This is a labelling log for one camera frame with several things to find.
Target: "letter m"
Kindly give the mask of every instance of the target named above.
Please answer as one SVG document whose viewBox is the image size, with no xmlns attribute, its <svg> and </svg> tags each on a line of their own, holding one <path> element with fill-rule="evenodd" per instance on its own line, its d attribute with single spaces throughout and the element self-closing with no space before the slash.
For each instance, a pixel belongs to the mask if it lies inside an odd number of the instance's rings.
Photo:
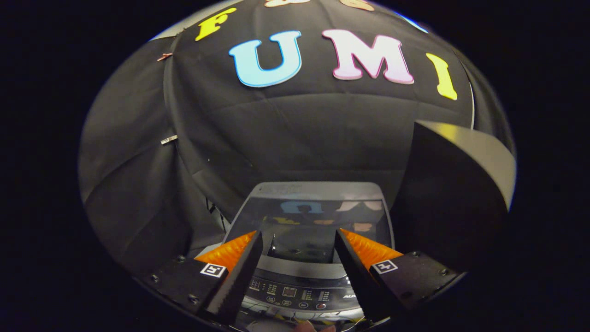
<svg viewBox="0 0 590 332">
<path fill-rule="evenodd" d="M 373 46 L 369 47 L 348 30 L 325 30 L 322 35 L 330 38 L 336 49 L 338 68 L 334 69 L 335 78 L 356 80 L 363 77 L 363 72 L 355 66 L 354 57 L 374 79 L 379 76 L 381 65 L 385 61 L 387 69 L 383 76 L 388 81 L 401 84 L 414 83 L 414 77 L 408 71 L 402 54 L 402 43 L 399 40 L 377 35 Z"/>
</svg>

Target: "light blue letter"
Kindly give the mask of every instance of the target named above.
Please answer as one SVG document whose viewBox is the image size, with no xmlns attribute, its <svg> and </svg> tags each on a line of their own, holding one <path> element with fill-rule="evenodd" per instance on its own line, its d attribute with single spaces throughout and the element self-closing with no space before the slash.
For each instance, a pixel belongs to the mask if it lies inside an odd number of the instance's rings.
<svg viewBox="0 0 590 332">
<path fill-rule="evenodd" d="M 311 210 L 309 213 L 323 213 L 322 204 L 316 201 L 286 201 L 281 203 L 281 209 L 285 213 L 301 213 L 300 206 L 309 206 Z"/>
<path fill-rule="evenodd" d="M 256 48 L 262 44 L 260 40 L 251 40 L 234 46 L 230 55 L 235 60 L 235 71 L 242 83 L 251 87 L 265 87 L 280 84 L 295 76 L 301 69 L 301 54 L 297 46 L 299 31 L 284 31 L 270 36 L 276 41 L 283 55 L 283 63 L 271 70 L 260 68 Z"/>
</svg>

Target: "screw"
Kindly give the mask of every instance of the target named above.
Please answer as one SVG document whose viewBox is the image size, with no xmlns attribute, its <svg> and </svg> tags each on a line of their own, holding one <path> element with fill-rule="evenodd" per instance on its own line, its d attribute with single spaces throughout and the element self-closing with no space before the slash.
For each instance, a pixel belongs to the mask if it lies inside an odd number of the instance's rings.
<svg viewBox="0 0 590 332">
<path fill-rule="evenodd" d="M 194 295 L 192 295 L 192 294 L 189 294 L 189 295 L 188 295 L 188 300 L 189 300 L 191 303 L 193 303 L 194 305 L 197 305 L 197 304 L 199 304 L 199 298 L 198 298 L 198 297 L 196 297 L 196 296 L 194 296 Z"/>
</svg>

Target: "control panel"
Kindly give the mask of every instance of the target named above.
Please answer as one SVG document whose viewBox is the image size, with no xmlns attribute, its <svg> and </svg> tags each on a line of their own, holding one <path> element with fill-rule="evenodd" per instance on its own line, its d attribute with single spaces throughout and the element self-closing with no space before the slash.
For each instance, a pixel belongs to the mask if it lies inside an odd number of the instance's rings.
<svg viewBox="0 0 590 332">
<path fill-rule="evenodd" d="M 295 311 L 343 311 L 359 308 L 349 285 L 341 287 L 300 287 L 254 277 L 246 296 L 265 304 Z"/>
</svg>

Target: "hand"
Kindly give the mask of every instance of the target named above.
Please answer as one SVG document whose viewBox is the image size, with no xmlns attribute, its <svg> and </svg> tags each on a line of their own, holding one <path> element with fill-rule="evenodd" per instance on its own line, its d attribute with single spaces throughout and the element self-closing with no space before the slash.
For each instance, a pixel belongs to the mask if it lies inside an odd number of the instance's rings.
<svg viewBox="0 0 590 332">
<path fill-rule="evenodd" d="M 303 323 L 295 326 L 295 329 L 292 332 L 316 332 L 316 329 L 313 328 L 313 325 L 309 321 L 304 321 Z M 319 332 L 336 332 L 336 327 L 332 325 Z"/>
</svg>

